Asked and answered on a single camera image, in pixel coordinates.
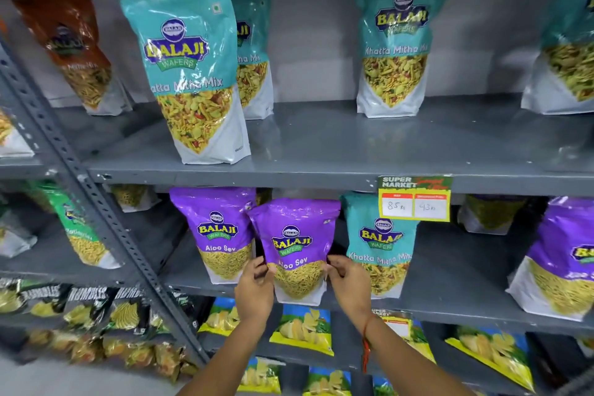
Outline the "grey metal shelf rack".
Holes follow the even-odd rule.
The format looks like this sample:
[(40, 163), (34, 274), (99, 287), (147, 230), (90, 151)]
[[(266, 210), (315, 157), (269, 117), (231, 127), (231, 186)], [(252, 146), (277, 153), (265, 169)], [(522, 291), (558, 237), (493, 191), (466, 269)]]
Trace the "grey metal shelf rack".
[[(298, 192), (375, 189), (381, 175), (453, 178), (456, 194), (594, 195), (594, 113), (541, 115), (520, 108), (515, 93), (431, 95), (414, 117), (368, 119), (357, 114), (354, 61), (314, 58), (355, 33), (352, 0), (274, 3), (271, 54), (284, 48), (305, 58), (274, 72), (282, 97), (264, 121), (248, 121), (252, 154), (238, 164), (184, 165), (156, 109), (130, 135), (81, 134), (89, 172), (101, 183), (143, 183), (168, 189), (192, 184), (256, 185)], [(400, 309), (442, 324), (492, 324), (553, 334), (594, 336), (594, 312), (582, 322), (524, 312), (505, 292), (535, 235), (519, 215), (507, 236), (475, 235), (444, 222), (420, 225), (419, 245)]]

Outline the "grey perforated shelf upright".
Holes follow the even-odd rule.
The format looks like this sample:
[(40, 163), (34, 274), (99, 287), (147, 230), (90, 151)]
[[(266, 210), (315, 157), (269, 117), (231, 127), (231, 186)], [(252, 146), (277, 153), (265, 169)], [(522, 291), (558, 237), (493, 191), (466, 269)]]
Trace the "grey perforated shelf upright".
[(172, 290), (162, 284), (160, 271), (182, 242), (185, 220), (170, 202), (160, 202), (145, 212), (123, 213), (115, 199), (96, 183), (73, 147), (72, 129), (63, 129), (63, 121), (84, 117), (84, 138), (97, 132), (97, 120), (79, 108), (55, 111), (39, 86), (13, 53), (0, 32), (0, 109), (8, 116), (33, 150), (31, 158), (0, 158), (0, 177), (10, 173), (12, 180), (50, 180), (72, 200), (75, 211), (87, 221), (99, 240), (115, 257), (120, 267), (103, 269), (75, 265), (78, 258), (69, 246), (51, 247), (46, 252), (32, 251), (25, 257), (24, 269), (32, 273), (39, 263), (44, 277), (71, 283), (99, 286), (138, 287), (152, 307), (163, 317), (179, 347), (203, 367), (209, 359), (197, 339), (191, 321), (174, 301)]

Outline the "teal snack packet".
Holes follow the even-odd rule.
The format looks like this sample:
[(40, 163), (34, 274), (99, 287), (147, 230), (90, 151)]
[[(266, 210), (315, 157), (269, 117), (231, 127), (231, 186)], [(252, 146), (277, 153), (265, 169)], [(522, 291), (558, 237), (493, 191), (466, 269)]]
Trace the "teal snack packet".
[(231, 0), (121, 0), (144, 69), (184, 164), (250, 156), (236, 81)]
[(520, 107), (543, 115), (594, 113), (594, 0), (550, 0)]
[(378, 196), (347, 192), (340, 197), (346, 220), (346, 256), (369, 274), (373, 299), (398, 299), (411, 264), (417, 220), (380, 215)]
[(274, 89), (267, 54), (271, 0), (232, 0), (237, 29), (239, 97), (247, 121), (273, 113)]
[(356, 0), (360, 80), (357, 112), (412, 117), (425, 99), (432, 22), (446, 0)]

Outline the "red thread wristband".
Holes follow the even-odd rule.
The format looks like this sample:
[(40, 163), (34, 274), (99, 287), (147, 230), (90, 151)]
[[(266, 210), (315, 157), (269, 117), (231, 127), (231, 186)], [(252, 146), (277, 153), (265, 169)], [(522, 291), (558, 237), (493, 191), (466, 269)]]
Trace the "red thread wristband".
[(377, 315), (374, 312), (372, 312), (367, 317), (367, 319), (364, 323), (364, 326), (363, 326), (362, 333), (361, 333), (361, 338), (362, 338), (361, 371), (364, 374), (367, 374), (369, 358), (371, 355), (371, 345), (369, 343), (369, 340), (367, 339), (367, 327), (368, 327), (369, 323), (375, 318), (377, 318)]

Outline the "green snack packet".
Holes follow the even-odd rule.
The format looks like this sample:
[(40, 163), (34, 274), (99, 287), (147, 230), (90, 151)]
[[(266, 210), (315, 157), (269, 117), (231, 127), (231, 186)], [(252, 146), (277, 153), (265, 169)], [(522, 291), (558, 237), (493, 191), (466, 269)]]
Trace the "green snack packet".
[(121, 264), (87, 223), (83, 213), (57, 183), (34, 180), (28, 183), (31, 191), (47, 201), (65, 230), (69, 243), (80, 261), (101, 269), (118, 269)]

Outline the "person's right forearm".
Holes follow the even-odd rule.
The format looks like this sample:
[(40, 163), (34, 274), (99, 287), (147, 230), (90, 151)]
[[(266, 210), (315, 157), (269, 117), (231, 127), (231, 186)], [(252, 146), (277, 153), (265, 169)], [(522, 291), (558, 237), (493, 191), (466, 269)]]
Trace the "person's right forearm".
[(398, 396), (475, 396), (459, 380), (424, 357), (377, 317), (367, 327), (371, 357)]

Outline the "yellow shelf price tag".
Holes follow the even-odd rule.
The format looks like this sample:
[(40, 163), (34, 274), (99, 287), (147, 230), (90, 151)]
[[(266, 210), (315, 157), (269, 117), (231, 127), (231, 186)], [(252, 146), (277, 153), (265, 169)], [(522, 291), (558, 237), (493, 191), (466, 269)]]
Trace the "yellow shelf price tag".
[(398, 310), (372, 309), (390, 329), (406, 341), (412, 340), (413, 319), (410, 315)]
[(449, 222), (451, 175), (382, 175), (377, 178), (381, 218)]

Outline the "row of black chip packets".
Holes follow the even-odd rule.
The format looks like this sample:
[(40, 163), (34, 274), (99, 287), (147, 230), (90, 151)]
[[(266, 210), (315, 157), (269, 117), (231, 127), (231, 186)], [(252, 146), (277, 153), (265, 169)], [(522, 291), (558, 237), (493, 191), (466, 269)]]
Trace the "row of black chip packets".
[(0, 319), (85, 332), (124, 331), (146, 338), (171, 334), (138, 287), (0, 278)]

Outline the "orange brown snack packet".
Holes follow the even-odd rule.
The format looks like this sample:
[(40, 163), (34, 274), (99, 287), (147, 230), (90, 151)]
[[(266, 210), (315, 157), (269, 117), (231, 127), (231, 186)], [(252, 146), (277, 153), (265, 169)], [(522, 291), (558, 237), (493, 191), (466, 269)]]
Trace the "orange brown snack packet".
[(30, 33), (89, 115), (118, 116), (132, 102), (99, 46), (93, 0), (12, 0)]

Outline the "row of orange snack packets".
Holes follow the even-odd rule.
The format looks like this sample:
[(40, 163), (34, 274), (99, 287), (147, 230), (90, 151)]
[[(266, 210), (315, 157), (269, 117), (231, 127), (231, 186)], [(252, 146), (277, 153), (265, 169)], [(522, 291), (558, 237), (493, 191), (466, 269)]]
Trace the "row of orange snack packets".
[(63, 330), (26, 329), (28, 351), (70, 364), (106, 365), (117, 370), (152, 372), (175, 384), (194, 377), (201, 366), (171, 334), (147, 339), (123, 334), (80, 334)]

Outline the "person's right hand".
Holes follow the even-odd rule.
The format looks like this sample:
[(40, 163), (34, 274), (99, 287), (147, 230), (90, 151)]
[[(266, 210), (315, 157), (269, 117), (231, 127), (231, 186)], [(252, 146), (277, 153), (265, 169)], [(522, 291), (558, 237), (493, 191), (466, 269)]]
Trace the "person's right hand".
[(345, 256), (328, 255), (327, 261), (340, 274), (340, 283), (331, 283), (335, 298), (352, 324), (362, 332), (367, 317), (372, 313), (369, 274), (362, 265)]

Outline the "person's left hand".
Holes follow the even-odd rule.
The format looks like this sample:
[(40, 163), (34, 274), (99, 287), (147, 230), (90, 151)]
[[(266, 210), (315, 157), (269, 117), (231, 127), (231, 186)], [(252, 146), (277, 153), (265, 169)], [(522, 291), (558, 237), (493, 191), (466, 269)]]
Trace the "person's left hand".
[(250, 260), (235, 287), (235, 303), (241, 323), (263, 328), (274, 304), (274, 284), (265, 283), (267, 263), (263, 256)]

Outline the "group of blue yellow chip packets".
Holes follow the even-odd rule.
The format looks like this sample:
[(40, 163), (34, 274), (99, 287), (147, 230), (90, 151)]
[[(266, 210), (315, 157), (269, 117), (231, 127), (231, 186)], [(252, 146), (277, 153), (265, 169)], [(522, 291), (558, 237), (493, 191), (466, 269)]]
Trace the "group of blue yellow chip packets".
[[(534, 396), (503, 374), (444, 341), (451, 326), (421, 322), (422, 337), (437, 365), (474, 390), (510, 396)], [(254, 353), (287, 364), (319, 366), (362, 378), (362, 340), (344, 313), (276, 303)]]

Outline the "white yellow snack packet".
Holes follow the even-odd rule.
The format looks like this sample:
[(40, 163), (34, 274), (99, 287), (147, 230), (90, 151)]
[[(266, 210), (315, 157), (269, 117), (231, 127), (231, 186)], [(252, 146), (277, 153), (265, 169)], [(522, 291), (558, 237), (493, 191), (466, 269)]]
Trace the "white yellow snack packet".
[(12, 258), (30, 250), (38, 238), (8, 206), (0, 205), (0, 256)]
[(154, 188), (145, 184), (106, 186), (124, 213), (148, 211), (161, 202)]
[(33, 157), (34, 152), (19, 131), (12, 125), (9, 116), (0, 108), (0, 158)]

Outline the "person's left forearm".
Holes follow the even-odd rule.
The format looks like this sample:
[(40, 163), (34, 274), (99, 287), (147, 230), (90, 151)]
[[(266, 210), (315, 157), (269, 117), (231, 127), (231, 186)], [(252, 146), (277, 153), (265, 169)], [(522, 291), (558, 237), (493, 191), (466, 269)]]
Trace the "person's left forearm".
[(175, 396), (235, 396), (249, 359), (261, 339), (268, 315), (241, 315), (239, 326), (191, 382)]

